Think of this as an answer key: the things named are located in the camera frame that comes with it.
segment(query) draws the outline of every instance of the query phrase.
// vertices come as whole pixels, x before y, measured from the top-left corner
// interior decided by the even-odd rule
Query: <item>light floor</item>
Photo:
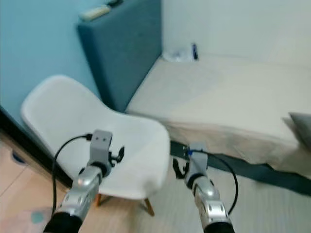
[[[11,162],[9,153],[0,149],[0,220],[52,203],[51,182]],[[208,174],[228,209],[234,196],[233,178],[214,168]],[[231,215],[236,233],[311,233],[311,197],[240,176],[238,180],[240,194]],[[64,193],[58,194],[60,200]],[[108,198],[100,207],[92,206],[80,232],[202,233],[193,196],[171,168],[165,185],[150,201],[154,217],[146,213],[143,202]]]

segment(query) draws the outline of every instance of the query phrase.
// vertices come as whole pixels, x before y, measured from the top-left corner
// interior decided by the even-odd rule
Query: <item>black cable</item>
[[[233,200],[233,203],[228,211],[228,214],[231,214],[232,210],[234,209],[236,203],[237,203],[237,200],[238,200],[238,195],[239,195],[239,184],[238,184],[238,179],[237,179],[237,176],[234,172],[234,170],[232,169],[232,167],[223,159],[221,158],[218,158],[215,154],[212,154],[212,153],[208,153],[206,151],[203,151],[203,150],[189,150],[189,151],[192,151],[192,152],[199,152],[199,153],[204,153],[206,154],[207,156],[213,156],[214,158],[218,159],[219,161],[221,161],[231,172],[233,178],[234,178],[234,183],[235,183],[235,195],[234,195],[234,200]]]
[[[60,151],[69,143],[69,142],[72,142],[78,138],[86,138],[87,141],[90,141],[91,138],[92,138],[92,134],[91,133],[87,133],[87,134],[84,134],[84,135],[80,135],[80,136],[76,136],[76,137],[73,137],[71,139],[69,139],[67,142],[65,142],[57,151],[57,153],[55,154],[54,156],[54,159],[53,159],[53,164],[52,164],[52,184],[53,184],[53,207],[52,207],[52,215],[54,214],[55,210],[56,210],[56,202],[57,202],[57,197],[56,197],[56,177],[55,177],[55,164],[56,164],[56,160],[57,160],[57,157],[60,153]]]

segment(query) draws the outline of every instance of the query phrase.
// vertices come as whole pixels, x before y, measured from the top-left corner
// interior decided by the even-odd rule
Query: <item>white chair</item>
[[[99,187],[101,194],[145,200],[154,215],[148,197],[164,183],[170,154],[168,132],[160,123],[115,112],[91,91],[64,75],[55,75],[39,84],[21,108],[24,122],[55,155],[71,137],[92,133],[95,129],[113,134],[110,150],[118,154],[125,146],[124,158]],[[68,144],[57,161],[73,179],[89,159],[89,142],[79,139]]]

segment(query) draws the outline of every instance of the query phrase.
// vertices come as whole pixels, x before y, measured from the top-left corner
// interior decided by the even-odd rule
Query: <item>gray pillow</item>
[[[303,142],[311,149],[311,114],[290,113],[298,134]]]

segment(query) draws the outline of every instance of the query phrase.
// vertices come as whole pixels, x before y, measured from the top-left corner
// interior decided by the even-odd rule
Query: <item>bed sheet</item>
[[[311,114],[311,70],[206,55],[194,63],[158,59],[127,107],[162,122],[172,140],[206,141],[249,163],[311,179],[311,152],[289,112]]]

